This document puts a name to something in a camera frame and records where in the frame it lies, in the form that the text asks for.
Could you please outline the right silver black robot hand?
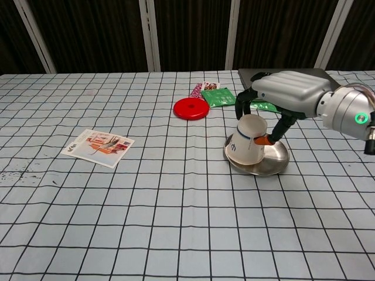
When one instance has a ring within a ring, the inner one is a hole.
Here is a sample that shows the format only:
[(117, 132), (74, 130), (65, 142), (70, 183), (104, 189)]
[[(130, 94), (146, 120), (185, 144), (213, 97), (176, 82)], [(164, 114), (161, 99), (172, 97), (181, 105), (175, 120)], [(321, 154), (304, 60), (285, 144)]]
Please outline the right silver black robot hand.
[(236, 118), (250, 114), (250, 104), (255, 99), (271, 103), (281, 114), (271, 134), (254, 138), (257, 145), (274, 145), (297, 120), (318, 116), (319, 101), (333, 91), (328, 79), (297, 71), (260, 72), (251, 81), (251, 87), (237, 95)]

